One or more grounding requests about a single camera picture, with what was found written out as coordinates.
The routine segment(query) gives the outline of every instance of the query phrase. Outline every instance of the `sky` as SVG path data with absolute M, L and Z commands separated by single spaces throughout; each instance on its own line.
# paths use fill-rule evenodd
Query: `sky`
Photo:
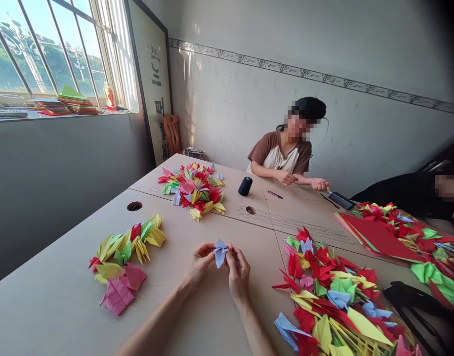
M 88 0 L 73 1 L 75 7 L 85 12 L 87 15 L 92 16 Z M 22 0 L 22 3 L 33 26 L 34 32 L 53 40 L 57 44 L 60 43 L 55 25 L 52 21 L 52 16 L 50 15 L 47 0 Z M 77 31 L 74 15 L 56 2 L 52 1 L 51 5 L 64 42 L 70 43 L 73 47 L 79 46 L 81 48 L 82 42 L 80 40 L 79 32 Z M 9 18 L 7 13 L 9 13 L 14 21 L 21 24 L 23 33 L 29 34 L 29 28 L 26 25 L 26 21 L 17 0 L 0 0 L 0 22 L 8 22 Z M 79 25 L 87 54 L 100 58 L 101 55 L 94 25 L 80 17 Z

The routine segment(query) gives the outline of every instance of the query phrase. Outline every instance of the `tiled wall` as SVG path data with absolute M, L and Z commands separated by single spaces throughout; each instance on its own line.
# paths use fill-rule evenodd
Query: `tiled wall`
M 311 77 L 304 69 L 198 44 L 172 39 L 169 44 L 173 109 L 181 117 L 183 145 L 204 149 L 223 165 L 245 170 L 251 148 L 283 122 L 291 101 L 304 96 L 324 101 L 330 121 L 308 176 L 329 180 L 344 195 L 413 172 L 454 139 L 452 104 L 435 105 L 407 93 L 403 99 L 384 88 L 373 92 L 353 80 Z M 323 121 L 310 133 L 313 150 L 326 128 Z

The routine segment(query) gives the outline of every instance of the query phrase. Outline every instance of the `table surface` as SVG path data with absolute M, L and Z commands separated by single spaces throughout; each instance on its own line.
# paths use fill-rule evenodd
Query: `table surface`
M 143 207 L 128 211 L 133 201 Z M 106 236 L 126 231 L 156 211 L 163 216 L 167 240 L 161 248 L 147 244 L 151 261 L 143 269 L 148 279 L 115 317 L 98 306 L 106 285 L 93 279 L 88 262 Z M 293 355 L 274 326 L 280 312 L 293 320 L 294 310 L 289 293 L 271 288 L 283 283 L 278 268 L 284 268 L 274 231 L 216 214 L 206 214 L 199 223 L 169 201 L 131 189 L 0 281 L 0 355 L 114 354 L 178 283 L 190 251 L 218 237 L 243 250 L 251 264 L 254 308 L 281 354 Z M 131 262 L 139 264 L 136 257 Z M 230 296 L 228 270 L 210 267 L 183 309 L 167 355 L 250 355 Z
M 295 236 L 297 227 L 304 225 L 315 240 L 324 241 L 337 255 L 374 268 L 380 289 L 401 280 L 429 293 L 408 263 L 375 256 L 360 245 L 333 217 L 337 210 L 345 210 L 311 189 L 284 187 L 276 180 L 216 164 L 215 175 L 224 176 L 226 215 L 208 213 L 196 222 L 188 209 L 172 206 L 173 195 L 162 195 L 163 184 L 158 184 L 162 168 L 179 169 L 194 161 L 210 166 L 210 162 L 174 155 L 0 281 L 0 355 L 115 353 L 178 283 L 191 259 L 188 251 L 218 237 L 240 247 L 248 259 L 254 308 L 281 355 L 293 352 L 274 320 L 283 312 L 295 323 L 294 303 L 289 290 L 271 286 L 283 283 L 278 268 L 287 266 L 288 257 L 279 245 L 288 234 Z M 244 177 L 253 178 L 247 197 L 238 194 Z M 127 206 L 134 201 L 143 206 L 131 212 Z M 151 261 L 143 269 L 148 279 L 133 293 L 134 301 L 115 317 L 98 306 L 106 285 L 93 279 L 88 262 L 110 233 L 124 232 L 149 220 L 156 211 L 163 216 L 167 240 L 161 248 L 147 245 Z M 136 257 L 131 262 L 139 264 Z M 167 355 L 250 355 L 227 277 L 225 266 L 209 268 L 179 317 Z

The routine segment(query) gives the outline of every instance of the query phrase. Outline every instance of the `decorative tile border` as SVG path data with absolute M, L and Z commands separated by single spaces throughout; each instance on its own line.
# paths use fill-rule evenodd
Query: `decorative tile border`
M 297 68 L 283 63 L 268 61 L 261 58 L 255 58 L 244 54 L 234 53 L 219 48 L 207 47 L 201 44 L 194 44 L 191 42 L 185 42 L 173 38 L 168 39 L 168 44 L 169 47 L 179 48 L 189 52 L 205 54 L 211 57 L 221 58 L 241 64 L 250 65 L 253 67 L 264 68 L 267 70 L 271 70 L 273 72 L 284 73 L 287 75 L 292 75 L 294 77 L 298 76 L 314 80 L 317 82 L 330 84 L 336 87 L 360 91 L 367 94 L 388 98 L 391 100 L 401 101 L 411 105 L 422 106 L 429 109 L 454 114 L 454 104 L 441 100 L 430 99 L 420 95 L 414 95 L 402 91 L 382 88 L 371 84 L 365 84 L 350 79 L 337 77 L 330 74 L 319 73 L 304 68 Z

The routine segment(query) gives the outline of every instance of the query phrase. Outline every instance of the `girl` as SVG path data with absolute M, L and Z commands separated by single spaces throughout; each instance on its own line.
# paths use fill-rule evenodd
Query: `girl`
M 329 182 L 324 179 L 303 174 L 309 170 L 311 143 L 303 141 L 302 135 L 325 114 L 326 105 L 317 98 L 308 96 L 296 101 L 288 110 L 285 123 L 263 136 L 251 150 L 247 172 L 275 178 L 285 186 L 296 183 L 310 185 L 317 191 L 330 190 Z

